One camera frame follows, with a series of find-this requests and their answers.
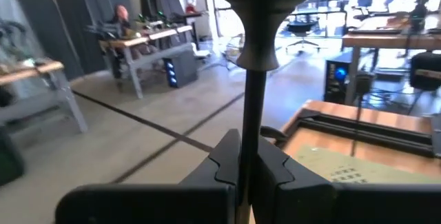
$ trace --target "black plastic bracket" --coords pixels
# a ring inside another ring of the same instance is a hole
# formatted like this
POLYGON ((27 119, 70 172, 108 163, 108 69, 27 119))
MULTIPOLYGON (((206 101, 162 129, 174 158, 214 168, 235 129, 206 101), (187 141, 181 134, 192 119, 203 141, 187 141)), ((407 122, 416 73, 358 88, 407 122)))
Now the black plastic bracket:
MULTIPOLYGON (((429 158, 441 157, 441 116, 431 120, 434 128, 432 135, 398 128, 390 128, 366 122, 356 123, 355 120, 345 119, 313 110, 301 110, 295 120, 285 131, 290 138, 299 128, 308 128, 327 134, 333 134, 347 139, 357 139, 365 143, 400 150, 429 158)), ((286 142, 276 142, 283 148, 286 142)))

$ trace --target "red object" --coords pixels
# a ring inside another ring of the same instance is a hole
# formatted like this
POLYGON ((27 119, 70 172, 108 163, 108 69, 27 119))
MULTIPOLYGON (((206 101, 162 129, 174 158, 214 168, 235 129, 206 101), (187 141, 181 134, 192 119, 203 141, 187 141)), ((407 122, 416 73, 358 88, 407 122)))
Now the red object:
POLYGON ((189 5, 187 5, 187 7, 185 7, 185 12, 186 13, 196 13, 196 8, 192 4, 189 4, 189 5))

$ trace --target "black ball knob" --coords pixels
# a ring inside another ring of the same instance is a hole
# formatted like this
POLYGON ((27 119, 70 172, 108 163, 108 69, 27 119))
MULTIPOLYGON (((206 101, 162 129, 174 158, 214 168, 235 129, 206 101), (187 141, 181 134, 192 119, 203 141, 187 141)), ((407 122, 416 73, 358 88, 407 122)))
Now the black ball knob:
POLYGON ((274 38, 279 25, 304 0, 227 0, 245 28, 245 45, 237 64, 247 70, 278 67, 274 38))

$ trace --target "wooden table top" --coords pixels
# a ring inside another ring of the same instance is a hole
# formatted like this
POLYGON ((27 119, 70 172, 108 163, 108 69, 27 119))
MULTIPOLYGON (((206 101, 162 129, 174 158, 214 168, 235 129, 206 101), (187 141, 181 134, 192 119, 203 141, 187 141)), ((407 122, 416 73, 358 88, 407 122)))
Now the wooden table top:
MULTIPOLYGON (((352 106, 322 101, 307 101, 302 106, 302 109, 297 111, 291 120, 283 126, 282 131, 286 132, 287 128, 294 121, 296 121, 298 113, 304 109, 315 110, 323 114, 348 119, 355 119, 357 115, 357 108, 352 106)), ((428 118, 404 116, 400 114, 380 112, 377 110, 364 109, 362 111, 361 121, 425 134, 429 134, 431 131, 431 124, 428 118)), ((294 157, 302 146, 308 145, 312 147, 326 148, 330 151, 347 154, 349 156, 351 153, 351 142, 352 140, 350 139, 325 134, 306 128, 300 128, 297 130, 295 135, 291 137, 283 151, 291 157, 294 157)), ((441 175, 440 159, 429 159, 414 154, 408 154, 376 145, 370 145, 368 143, 357 143, 355 157, 374 163, 388 165, 407 172, 418 172, 432 176, 441 175)), ((249 223, 255 223, 253 214, 250 216, 249 223)))
MULTIPOLYGON (((387 24, 390 17, 372 17, 366 19, 361 28, 375 30, 387 24)), ((426 18, 425 29, 435 28, 438 17, 430 15, 426 18)), ((406 34, 347 34, 343 37, 343 46, 347 48, 406 48, 406 34)), ((441 49, 441 34, 414 34, 409 40, 409 49, 439 50, 441 49)))
POLYGON ((130 40, 116 40, 116 41, 99 41, 99 44, 102 48, 107 48, 109 44, 113 48, 128 48, 133 45, 138 45, 141 43, 145 43, 148 41, 153 41, 157 39, 161 39, 164 37, 169 37, 178 33, 187 32, 192 30, 190 25, 179 27, 177 29, 163 29, 159 31, 152 32, 148 35, 148 37, 135 38, 130 40))
MULTIPOLYGON (((48 62, 45 65, 39 66, 39 72, 40 73, 48 73, 55 70, 61 70, 64 66, 62 63, 58 61, 51 61, 48 62)), ((12 72, 10 74, 1 75, 0 76, 0 85, 5 85, 8 83, 12 83, 18 80, 30 78, 30 77, 37 77, 39 73, 34 68, 28 68, 19 70, 16 72, 12 72)))

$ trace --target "blue light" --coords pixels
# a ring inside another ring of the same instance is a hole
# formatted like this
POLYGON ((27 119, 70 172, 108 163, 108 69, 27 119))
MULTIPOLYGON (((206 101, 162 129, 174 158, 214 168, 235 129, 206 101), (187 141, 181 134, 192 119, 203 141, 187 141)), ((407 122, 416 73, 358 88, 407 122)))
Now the blue light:
POLYGON ((346 79, 347 71, 344 68, 337 68, 336 72, 334 73, 334 76, 337 80, 343 81, 346 79))

